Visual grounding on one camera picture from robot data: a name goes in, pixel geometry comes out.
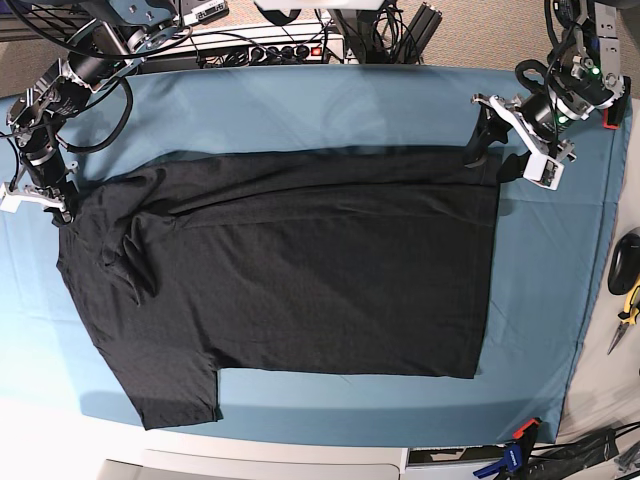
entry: wire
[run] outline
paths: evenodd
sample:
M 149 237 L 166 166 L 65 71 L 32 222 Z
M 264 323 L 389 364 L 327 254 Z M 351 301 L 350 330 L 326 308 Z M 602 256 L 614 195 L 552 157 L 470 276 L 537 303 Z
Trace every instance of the wire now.
M 55 22 L 49 20 L 48 18 L 44 18 L 41 17 L 38 12 L 36 12 L 35 10 L 31 10 L 31 15 L 34 15 L 38 20 L 46 23 L 47 25 L 49 25 L 52 29 L 54 29 L 56 32 L 58 32 L 60 35 L 62 35 L 63 38 L 67 39 L 69 38 L 69 35 L 67 34 L 67 32 L 65 32 L 64 28 L 61 27 L 60 25 L 56 24 Z
M 553 71 L 553 68 L 555 67 L 555 64 L 558 60 L 560 60 L 560 57 L 564 54 L 564 52 L 566 51 L 566 49 L 569 46 L 569 41 L 571 40 L 571 37 L 573 36 L 573 32 L 576 28 L 577 24 L 574 22 L 573 24 L 571 24 L 571 28 L 569 28 L 567 35 L 564 37 L 564 39 L 562 40 L 562 43 L 560 43 L 556 48 L 554 48 L 555 54 L 552 58 L 552 60 L 549 62 L 549 68 L 547 68 L 547 73 L 544 76 L 544 90 L 546 92 L 547 95 L 547 102 L 549 104 L 549 109 L 551 110 L 551 115 L 553 116 L 553 142 L 551 143 L 551 145 L 549 146 L 549 154 L 551 157 L 554 157 L 557 155 L 558 153 L 558 140 L 559 140 L 559 127 L 558 127 L 558 94 L 556 93 L 556 101 L 553 102 L 551 100 L 551 87 L 550 87 L 550 79 L 551 79 L 551 72 Z
M 556 48 L 560 42 L 558 42 L 558 37 L 556 37 L 556 32 L 553 29 L 553 16 L 551 13 L 551 0 L 544 0 L 544 20 L 547 25 L 547 35 L 549 36 L 549 40 L 551 41 L 551 45 L 553 48 Z
M 638 429 L 640 429 L 640 422 L 628 423 L 627 425 L 622 425 L 621 427 L 614 428 L 613 429 L 613 431 L 615 432 L 614 439 L 618 439 L 618 438 L 620 438 L 620 437 L 622 437 L 624 435 L 627 435 L 627 434 L 629 434 L 629 433 L 631 433 L 631 432 L 633 432 L 635 430 L 638 430 Z M 536 451 L 536 450 L 551 450 L 551 449 L 561 449 L 561 448 L 575 447 L 576 445 L 579 445 L 583 441 L 579 440 L 577 442 L 562 443 L 562 444 L 558 444 L 558 445 L 545 445 L 545 446 L 541 446 L 541 447 L 533 447 L 532 450 L 534 450 L 534 451 Z M 597 444 L 592 445 L 591 447 L 585 448 L 583 450 L 579 450 L 577 452 L 570 452 L 569 454 L 563 456 L 562 458 L 552 457 L 551 456 L 551 455 L 555 455 L 555 454 L 560 453 L 558 451 L 551 452 L 547 456 L 544 456 L 544 455 L 534 456 L 534 455 L 532 455 L 532 457 L 533 458 L 538 458 L 538 459 L 541 459 L 541 460 L 550 460 L 550 461 L 567 460 L 567 459 L 579 457 L 579 456 L 584 455 L 585 453 L 589 453 L 589 452 L 591 452 L 591 451 L 593 451 L 593 450 L 595 450 L 597 448 L 604 447 L 610 441 L 611 441 L 611 439 L 606 439 L 603 442 L 597 443 Z
M 410 38 L 411 42 L 413 43 L 413 51 L 416 53 L 416 58 L 418 59 L 418 65 L 422 65 L 422 56 L 420 55 L 420 52 L 418 51 L 418 43 L 416 42 L 416 39 L 413 36 L 413 33 L 411 33 L 411 30 L 409 29 L 409 27 L 407 27 L 402 20 L 400 20 L 400 24 L 403 27 L 405 27 L 406 31 L 409 33 L 409 37 L 408 38 Z M 409 54 L 409 52 L 410 52 L 410 50 L 405 50 L 405 53 L 404 53 L 405 58 L 404 58 L 402 63 L 406 63 L 407 62 L 407 55 Z
M 11 140 L 9 140 L 8 138 L 7 138 L 7 142 L 11 146 L 11 149 L 13 150 L 13 154 L 16 157 L 16 173 L 13 174 L 13 178 L 11 179 L 11 182 L 9 183 L 9 190 L 14 191 L 15 188 L 16 188 L 16 182 L 18 181 L 18 173 L 20 173 L 20 155 L 18 154 L 18 149 L 13 144 L 13 142 Z
M 75 29 L 78 28 L 78 26 L 75 23 L 73 23 L 71 20 L 69 20 L 68 18 L 59 17 L 55 13 L 51 13 L 52 11 L 49 8 L 44 8 L 44 7 L 41 7 L 40 5 L 36 5 L 36 4 L 33 4 L 32 6 L 36 7 L 38 10 L 40 10 L 42 12 L 47 13 L 48 15 L 51 15 L 53 18 L 55 18 L 56 20 L 58 20 L 61 23 L 64 23 L 68 27 L 75 28 Z
M 119 85 L 122 85 L 122 89 L 124 90 L 125 96 L 127 98 L 127 105 L 125 106 L 122 117 L 120 117 L 120 121 L 116 125 L 116 128 L 113 129 L 113 132 L 111 132 L 111 134 L 102 142 L 90 147 L 78 147 L 76 145 L 67 143 L 64 140 L 61 140 L 60 143 L 67 149 L 68 152 L 81 154 L 99 152 L 100 150 L 104 150 L 109 145 L 111 145 L 115 141 L 115 139 L 118 138 L 118 135 L 122 133 L 122 130 L 124 130 L 124 127 L 127 124 L 129 117 L 131 116 L 131 110 L 133 110 L 133 91 L 131 90 L 131 85 L 129 85 L 129 82 L 124 77 L 121 78 Z
M 135 60 L 137 58 L 145 58 L 145 57 L 148 57 L 150 55 L 155 55 L 157 53 L 162 53 L 162 52 L 166 52 L 168 50 L 171 50 L 172 48 L 175 48 L 178 45 L 181 45 L 184 42 L 186 42 L 187 40 L 189 40 L 189 38 L 191 38 L 191 35 L 193 35 L 193 28 L 189 27 L 189 31 L 182 38 L 176 40 L 171 45 L 167 45 L 165 47 L 157 48 L 157 49 L 149 51 L 149 52 L 132 53 L 132 54 L 129 54 L 129 55 L 106 55 L 104 53 L 91 52 L 91 51 L 85 50 L 83 48 L 78 48 L 78 47 L 76 47 L 74 45 L 68 44 L 67 42 L 63 42 L 63 41 L 57 39 L 56 37 L 54 37 L 52 35 L 49 35 L 47 32 L 43 31 L 41 28 L 39 28 L 38 26 L 34 25 L 29 19 L 27 19 L 22 14 L 22 12 L 20 12 L 20 10 L 18 9 L 18 7 L 15 4 L 15 0 L 5 0 L 5 3 L 9 7 L 9 10 L 11 10 L 11 12 L 18 18 L 18 20 L 20 20 L 24 25 L 26 25 L 27 28 L 29 28 L 29 30 L 31 30 L 35 34 L 41 36 L 45 40 L 49 40 L 51 43 L 54 43 L 54 44 L 58 45 L 59 47 L 62 47 L 64 49 L 66 49 L 66 50 L 69 50 L 70 52 L 77 53 L 78 55 L 83 55 L 85 57 L 102 58 L 102 59 L 105 59 L 105 60 L 113 60 L 113 61 Z

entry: blue tablecloth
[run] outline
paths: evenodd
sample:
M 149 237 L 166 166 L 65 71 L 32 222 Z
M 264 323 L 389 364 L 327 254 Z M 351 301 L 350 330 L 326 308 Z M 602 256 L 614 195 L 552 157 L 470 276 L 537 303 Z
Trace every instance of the blue tablecloth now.
M 77 158 L 81 185 L 151 160 L 211 153 L 464 145 L 478 115 L 473 93 L 521 90 L 509 72 L 430 67 L 260 67 L 149 75 L 131 84 L 131 120 L 109 149 Z M 81 145 L 102 140 L 123 98 L 114 93 L 62 136 Z M 0 111 L 12 101 L 0 101 Z M 553 440 L 624 173 L 630 112 L 616 132 L 599 127 L 600 118 L 570 130 L 578 160 L 558 191 L 524 180 L 502 190 L 474 380 L 225 370 L 224 420 L 178 430 L 318 445 L 456 446 L 504 441 L 540 416 L 541 440 Z M 516 150 L 512 137 L 504 153 Z M 8 181 L 6 142 L 0 159 Z M 55 268 L 57 251 L 57 231 L 39 207 L 0 214 L 0 395 L 138 424 L 80 323 Z

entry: black cable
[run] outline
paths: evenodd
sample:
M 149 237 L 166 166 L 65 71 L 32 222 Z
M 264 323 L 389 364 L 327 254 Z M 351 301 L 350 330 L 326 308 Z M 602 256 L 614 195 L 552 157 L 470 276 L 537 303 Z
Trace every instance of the black cable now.
M 242 67 L 249 63 L 249 52 L 246 48 L 236 49 L 229 53 L 222 62 L 222 67 Z
M 313 13 L 316 14 L 316 18 L 318 19 L 318 22 L 320 22 L 321 25 L 324 25 L 324 22 L 322 21 L 322 12 L 318 9 L 313 9 Z M 327 53 L 327 44 L 329 43 L 329 24 L 331 23 L 331 21 L 328 21 L 327 24 L 325 25 L 325 27 L 322 29 L 324 31 L 324 40 L 322 43 L 322 59 L 321 62 L 325 63 L 325 56 Z
M 20 154 L 18 153 L 18 149 L 16 148 L 16 146 L 13 144 L 13 142 L 11 140 L 9 140 L 7 138 L 7 142 L 9 143 L 9 145 L 11 145 L 11 149 L 13 150 L 13 154 L 16 157 L 16 173 L 13 174 L 13 178 L 11 179 L 11 182 L 9 183 L 9 190 L 11 190 L 13 192 L 15 190 L 15 188 L 16 188 L 16 182 L 18 181 L 18 173 L 20 173 Z
M 560 57 L 565 53 L 566 49 L 569 47 L 569 42 L 571 40 L 571 37 L 573 36 L 573 31 L 575 30 L 576 25 L 577 24 L 575 22 L 571 25 L 571 28 L 569 28 L 567 35 L 562 40 L 562 43 L 560 43 L 557 46 L 557 48 L 554 48 L 555 54 L 553 55 L 553 58 L 549 62 L 549 68 L 547 68 L 547 73 L 544 76 L 544 89 L 547 94 L 547 102 L 549 103 L 549 109 L 551 110 L 551 114 L 553 116 L 553 142 L 549 146 L 549 155 L 553 158 L 555 158 L 558 153 L 559 128 L 558 128 L 558 115 L 557 115 L 558 94 L 556 93 L 555 102 L 551 100 L 551 87 L 550 87 L 551 72 L 553 71 L 556 62 L 560 60 Z
M 547 35 L 551 41 L 553 48 L 556 48 L 560 42 L 556 37 L 556 32 L 553 29 L 553 14 L 551 13 L 551 0 L 544 0 L 544 20 L 547 25 Z
M 57 16 L 55 13 L 52 13 L 49 8 L 44 8 L 44 7 L 42 7 L 40 5 L 36 5 L 36 4 L 33 4 L 32 6 L 36 7 L 38 10 L 40 10 L 42 12 L 47 13 L 48 15 L 51 15 L 53 18 L 55 18 L 56 20 L 58 20 L 61 23 L 64 23 L 68 27 L 75 28 L 76 30 L 78 29 L 78 26 L 75 23 L 73 23 L 71 20 L 69 20 L 68 18 Z
M 627 425 L 622 425 L 621 427 L 617 427 L 614 428 L 613 431 L 616 432 L 615 435 L 615 439 L 618 439 L 624 435 L 627 435 L 628 433 L 631 433 L 635 430 L 640 429 L 640 422 L 634 422 L 634 423 L 629 423 Z M 560 449 L 560 448 L 567 448 L 567 447 L 575 447 L 576 445 L 579 445 L 581 443 L 581 441 L 577 441 L 577 442 L 571 442 L 571 443 L 563 443 L 563 444 L 558 444 L 558 445 L 545 445 L 545 446 L 541 446 L 541 447 L 533 447 L 532 450 L 550 450 L 550 449 Z M 533 456 L 533 458 L 538 458 L 541 460 L 550 460 L 550 461 L 557 461 L 557 460 L 567 460 L 567 459 L 571 459 L 571 458 L 576 458 L 579 457 L 581 455 L 584 455 L 585 453 L 589 453 L 597 448 L 601 448 L 604 447 L 605 445 L 607 445 L 609 443 L 609 440 L 604 440 L 603 442 L 597 443 L 595 445 L 592 445 L 589 448 L 585 448 L 583 450 L 579 450 L 577 452 L 572 452 L 568 455 L 563 456 L 562 458 L 557 458 L 557 457 L 553 457 L 551 455 L 557 454 L 559 452 L 551 452 L 549 455 L 544 456 L 544 455 L 538 455 L 538 456 Z
M 413 43 L 413 51 L 416 53 L 416 57 L 418 59 L 418 65 L 422 65 L 422 56 L 420 55 L 420 52 L 418 51 L 418 42 L 416 42 L 415 37 L 413 36 L 413 33 L 411 33 L 411 30 L 409 30 L 409 27 L 407 27 L 405 25 L 404 22 L 400 22 L 402 26 L 404 26 L 406 28 L 406 31 L 409 32 L 409 37 L 411 39 L 411 42 Z M 406 63 L 407 61 L 407 55 L 409 54 L 410 50 L 405 50 L 405 58 L 403 60 L 403 63 Z
M 105 148 L 107 148 L 115 141 L 116 138 L 118 138 L 118 135 L 120 135 L 122 130 L 124 130 L 124 127 L 127 124 L 129 117 L 131 116 L 131 110 L 133 110 L 133 91 L 131 90 L 131 85 L 129 85 L 129 82 L 124 77 L 122 77 L 119 84 L 122 85 L 122 89 L 124 90 L 125 96 L 127 98 L 127 105 L 125 106 L 122 117 L 116 125 L 116 128 L 114 128 L 113 132 L 111 132 L 111 134 L 102 142 L 90 147 L 78 147 L 76 145 L 64 142 L 63 146 L 67 149 L 68 152 L 82 154 L 99 152 L 100 150 L 104 150 Z
M 38 14 L 38 12 L 36 12 L 35 10 L 31 10 L 31 15 L 34 15 L 38 20 L 40 20 L 40 21 L 46 23 L 47 25 L 49 25 L 53 30 L 55 30 L 60 35 L 62 35 L 63 38 L 65 38 L 65 39 L 69 38 L 69 35 L 67 35 L 67 32 L 65 32 L 64 28 L 61 27 L 60 25 L 58 25 L 57 23 L 49 20 L 48 18 L 41 17 Z
M 43 31 L 42 29 L 40 29 L 39 27 L 34 25 L 31 21 L 29 21 L 29 19 L 27 19 L 22 14 L 22 12 L 20 12 L 20 10 L 16 6 L 14 0 L 5 0 L 5 3 L 9 7 L 9 10 L 11 10 L 11 12 L 16 16 L 16 18 L 18 20 L 20 20 L 27 28 L 29 28 L 29 30 L 31 30 L 35 34 L 41 36 L 45 40 L 49 40 L 51 43 L 54 43 L 55 45 L 58 45 L 59 47 L 62 47 L 64 49 L 66 49 L 66 50 L 69 50 L 70 52 L 77 53 L 78 55 L 82 55 L 82 56 L 85 56 L 85 57 L 102 58 L 102 59 L 105 59 L 105 60 L 113 60 L 113 61 L 118 61 L 118 62 L 122 61 L 122 60 L 135 60 L 137 58 L 145 58 L 145 57 L 148 57 L 150 55 L 155 55 L 157 53 L 166 52 L 168 50 L 171 50 L 172 48 L 177 47 L 178 45 L 182 45 L 189 38 L 191 38 L 191 35 L 193 34 L 193 28 L 189 27 L 189 31 L 184 35 L 184 37 L 180 38 L 179 40 L 176 40 L 171 45 L 167 45 L 165 47 L 157 48 L 157 49 L 149 51 L 149 52 L 132 53 L 132 54 L 129 54 L 129 55 L 106 55 L 104 53 L 91 52 L 91 51 L 85 50 L 83 48 L 78 48 L 78 47 L 76 47 L 74 45 L 68 44 L 67 42 L 63 42 L 63 41 L 57 39 L 56 37 L 54 37 L 52 35 L 49 35 L 47 32 Z
M 340 12 L 340 10 L 336 10 L 336 17 L 338 18 L 338 20 L 340 21 L 340 23 L 344 26 L 346 26 L 349 30 L 351 30 L 353 33 L 356 34 L 356 36 L 358 37 L 358 41 L 360 42 L 360 44 L 362 45 L 362 48 L 365 51 L 365 61 L 366 61 L 366 52 L 367 52 L 367 44 L 364 41 L 364 39 L 362 38 L 362 35 L 355 30 L 351 25 L 349 25 L 347 23 L 347 21 L 344 19 L 344 17 L 342 16 L 342 13 Z

